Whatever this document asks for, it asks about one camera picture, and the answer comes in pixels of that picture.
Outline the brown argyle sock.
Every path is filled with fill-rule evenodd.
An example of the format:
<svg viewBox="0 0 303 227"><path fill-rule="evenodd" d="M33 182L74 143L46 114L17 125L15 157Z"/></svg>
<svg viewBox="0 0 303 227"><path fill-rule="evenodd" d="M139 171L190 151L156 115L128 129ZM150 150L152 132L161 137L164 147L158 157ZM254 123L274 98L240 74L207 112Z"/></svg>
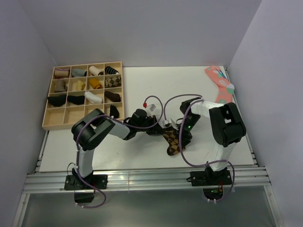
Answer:
<svg viewBox="0 0 303 227"><path fill-rule="evenodd" d="M164 133L162 134L164 139L168 142L167 154L169 156L177 155L180 152L179 140L178 140L178 130L173 127L164 128Z"/></svg>

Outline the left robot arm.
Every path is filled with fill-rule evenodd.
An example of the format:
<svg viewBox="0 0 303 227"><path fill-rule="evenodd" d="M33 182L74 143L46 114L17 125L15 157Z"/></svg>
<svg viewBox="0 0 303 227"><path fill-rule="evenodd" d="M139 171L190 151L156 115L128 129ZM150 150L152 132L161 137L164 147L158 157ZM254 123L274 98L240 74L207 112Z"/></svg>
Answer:
<svg viewBox="0 0 303 227"><path fill-rule="evenodd" d="M164 129L150 110L137 109L125 120L121 122L96 108L73 125L71 132L76 142L77 157L72 174L81 189L96 185L92 168L94 150L107 135L127 141L138 132L145 132L150 136L160 136L164 133Z"/></svg>

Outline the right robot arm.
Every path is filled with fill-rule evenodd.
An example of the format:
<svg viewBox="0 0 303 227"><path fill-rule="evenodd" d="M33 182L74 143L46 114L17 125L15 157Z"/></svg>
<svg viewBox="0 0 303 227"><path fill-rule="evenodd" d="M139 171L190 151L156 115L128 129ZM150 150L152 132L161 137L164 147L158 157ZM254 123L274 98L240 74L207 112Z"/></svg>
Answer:
<svg viewBox="0 0 303 227"><path fill-rule="evenodd" d="M234 180L227 169L230 164L228 159L235 145L246 135L246 127L236 104L218 104L193 98L182 102L180 111L184 114L178 133L181 153L192 139L191 130L201 117L210 120L215 140L210 160L200 165L205 170L191 172L187 180L193 186L231 185Z"/></svg>

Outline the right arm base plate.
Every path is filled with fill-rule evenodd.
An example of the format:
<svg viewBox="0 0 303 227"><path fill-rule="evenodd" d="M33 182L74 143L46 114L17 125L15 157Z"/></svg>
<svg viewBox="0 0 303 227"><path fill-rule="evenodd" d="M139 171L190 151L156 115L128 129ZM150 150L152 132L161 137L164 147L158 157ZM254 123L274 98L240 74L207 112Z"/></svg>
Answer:
<svg viewBox="0 0 303 227"><path fill-rule="evenodd" d="M214 172L212 168L207 167L204 171L190 172L190 177L186 181L193 187L211 186L203 189L204 196L210 200L218 200L223 197L223 186L232 184L232 177L227 168Z"/></svg>

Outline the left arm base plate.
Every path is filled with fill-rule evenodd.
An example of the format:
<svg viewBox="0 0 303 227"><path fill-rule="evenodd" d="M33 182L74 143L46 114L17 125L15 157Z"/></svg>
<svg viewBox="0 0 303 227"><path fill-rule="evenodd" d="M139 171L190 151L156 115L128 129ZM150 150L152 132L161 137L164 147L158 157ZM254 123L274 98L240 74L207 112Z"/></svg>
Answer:
<svg viewBox="0 0 303 227"><path fill-rule="evenodd" d="M83 180L86 183L81 181L77 174L66 176L64 190L74 191L74 201L77 203L91 203L95 198L96 190L88 184L101 190L106 189L108 176L90 174Z"/></svg>

